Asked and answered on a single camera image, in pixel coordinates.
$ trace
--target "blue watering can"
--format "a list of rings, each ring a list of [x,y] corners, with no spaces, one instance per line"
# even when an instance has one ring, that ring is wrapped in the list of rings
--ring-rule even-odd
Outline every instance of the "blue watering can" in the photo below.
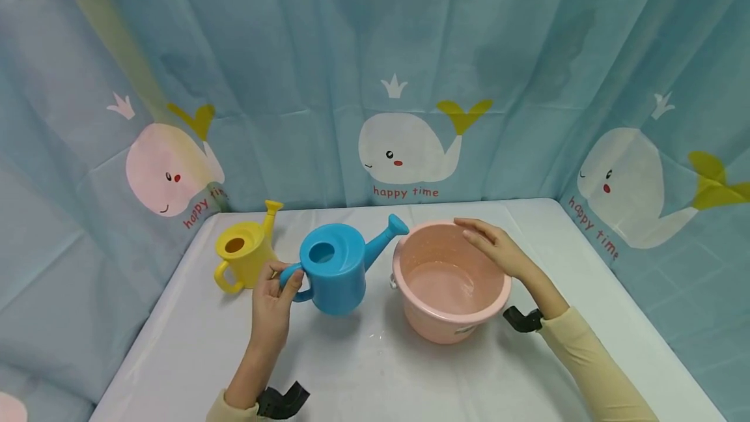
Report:
[[[391,240],[408,233],[408,226],[394,214],[388,217],[388,228],[368,244],[359,231],[349,225],[320,226],[302,240],[300,262],[281,273],[281,287],[297,269],[305,270],[310,289],[297,292],[295,302],[312,300],[328,315],[348,315],[365,297],[367,270]]]

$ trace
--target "curtain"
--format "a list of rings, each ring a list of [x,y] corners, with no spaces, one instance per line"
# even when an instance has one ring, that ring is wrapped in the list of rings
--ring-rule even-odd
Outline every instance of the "curtain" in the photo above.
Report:
[[[220,211],[552,197],[744,420],[749,4],[0,0],[0,363],[97,402]]]

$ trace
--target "black wrist device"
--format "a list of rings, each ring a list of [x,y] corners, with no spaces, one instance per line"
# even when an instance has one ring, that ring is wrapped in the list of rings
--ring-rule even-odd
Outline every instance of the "black wrist device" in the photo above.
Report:
[[[299,382],[294,382],[286,394],[267,387],[258,396],[258,415],[274,421],[286,421],[299,412],[308,397],[310,393]]]
[[[528,315],[524,315],[518,311],[518,308],[510,307],[503,313],[503,318],[519,333],[531,333],[542,329],[543,316],[539,308],[534,309]]]

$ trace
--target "table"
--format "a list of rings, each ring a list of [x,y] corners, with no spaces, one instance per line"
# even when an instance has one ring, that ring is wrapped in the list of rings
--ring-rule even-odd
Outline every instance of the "table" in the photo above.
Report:
[[[347,223],[370,240],[391,213],[409,226],[454,216],[502,226],[581,311],[663,422],[725,420],[555,201],[281,211],[275,250],[297,261],[307,233],[326,223]],[[213,281],[214,242],[228,226],[263,216],[206,221],[90,421],[204,420],[251,329],[250,290],[227,297]],[[311,302],[292,306],[290,337],[271,378],[282,392],[296,380],[310,391],[292,420],[590,420],[572,378],[535,333],[516,333],[498,317],[457,345],[418,337],[389,287],[395,243],[367,273],[364,302],[351,315],[328,317]],[[535,308],[517,282],[508,304]]]

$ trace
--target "cream sleeve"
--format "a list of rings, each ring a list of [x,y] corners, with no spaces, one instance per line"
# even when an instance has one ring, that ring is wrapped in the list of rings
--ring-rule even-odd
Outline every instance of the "cream sleeve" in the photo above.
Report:
[[[255,407],[249,409],[237,409],[229,406],[224,401],[224,391],[222,389],[219,396],[214,401],[214,405],[211,406],[211,410],[208,411],[206,416],[206,422],[257,422],[265,421],[265,417],[258,417],[258,403],[255,403]]]
[[[577,309],[542,319],[539,334],[576,380],[596,422],[658,422]]]

